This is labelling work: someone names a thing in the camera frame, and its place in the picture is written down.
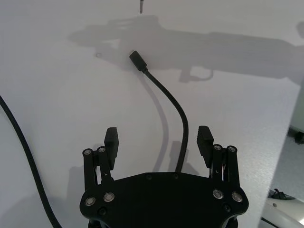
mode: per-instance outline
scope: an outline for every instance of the cable plug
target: cable plug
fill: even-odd
[[[146,62],[137,51],[132,50],[129,57],[139,71],[144,72],[147,70]]]

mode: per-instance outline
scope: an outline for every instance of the white object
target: white object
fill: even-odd
[[[266,200],[262,217],[280,228],[304,228],[304,203],[297,199]],[[259,227],[265,226],[261,221]]]

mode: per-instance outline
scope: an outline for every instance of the white surface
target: white surface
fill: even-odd
[[[304,227],[304,203],[298,199],[293,200],[279,200],[279,199],[267,199],[264,212],[265,210],[274,210],[274,204],[276,205],[275,210],[279,210],[285,214],[284,218],[290,218],[293,221],[297,221],[301,227]],[[273,222],[278,226],[281,225],[280,221]]]
[[[294,137],[286,137],[271,189],[279,189],[287,195],[304,201],[303,161],[304,145],[296,144]]]
[[[279,200],[267,199],[263,217],[280,228],[303,228],[303,203],[298,200],[279,202]],[[267,227],[268,224],[260,221],[259,228]]]
[[[62,226],[87,226],[78,209],[81,152],[99,146],[107,127],[120,138],[115,179],[174,170],[181,121],[130,64],[136,49],[188,116],[183,171],[208,174],[196,146],[199,125],[216,143],[238,147],[250,202],[239,227],[257,227],[304,73],[303,7],[301,0],[147,0],[137,16],[137,0],[2,1],[1,95]],[[0,113],[0,227],[50,227]]]

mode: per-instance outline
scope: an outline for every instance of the silver screw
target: silver screw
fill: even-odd
[[[243,197],[236,192],[232,193],[232,199],[234,199],[234,201],[239,202],[239,203],[243,201]]]
[[[224,197],[224,194],[220,190],[215,189],[213,191],[213,196],[217,199],[222,199]]]
[[[95,203],[96,199],[94,197],[86,198],[85,205],[86,206],[92,206]]]
[[[112,200],[114,200],[115,195],[111,192],[108,192],[104,195],[104,201],[105,202],[111,202]]]
[[[85,155],[89,155],[90,153],[91,153],[90,150],[86,150],[86,151],[84,152]]]
[[[102,148],[100,148],[98,151],[99,151],[100,153],[105,152],[105,148],[102,147]]]
[[[214,149],[216,149],[217,151],[220,151],[220,150],[221,150],[221,147],[218,146],[218,145],[215,145],[215,146],[214,146]]]
[[[231,151],[231,152],[235,152],[236,151],[236,149],[234,147],[229,147],[228,150]]]

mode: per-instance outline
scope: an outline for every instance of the metal pin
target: metal pin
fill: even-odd
[[[216,149],[217,151],[220,151],[222,148],[220,146],[218,146],[218,145],[215,145],[214,149]]]
[[[105,152],[105,148],[104,147],[99,148],[98,152],[100,152],[100,153]]]
[[[217,199],[222,199],[224,197],[223,193],[217,189],[213,191],[213,196]]]
[[[239,202],[239,203],[243,201],[243,197],[236,192],[232,193],[232,199],[234,199],[234,201]]]
[[[85,205],[86,206],[92,206],[95,203],[95,198],[94,197],[89,197],[85,200]]]
[[[140,12],[140,14],[142,14],[143,13],[143,0],[140,0],[139,1],[139,12]]]
[[[90,153],[91,153],[90,150],[86,150],[86,151],[84,152],[85,155],[89,155]]]
[[[111,192],[108,192],[104,195],[104,201],[105,202],[111,202],[112,200],[114,200],[115,195]]]
[[[229,149],[228,149],[229,151],[231,151],[231,152],[235,152],[236,151],[236,149],[235,148],[233,148],[233,147],[229,147]]]

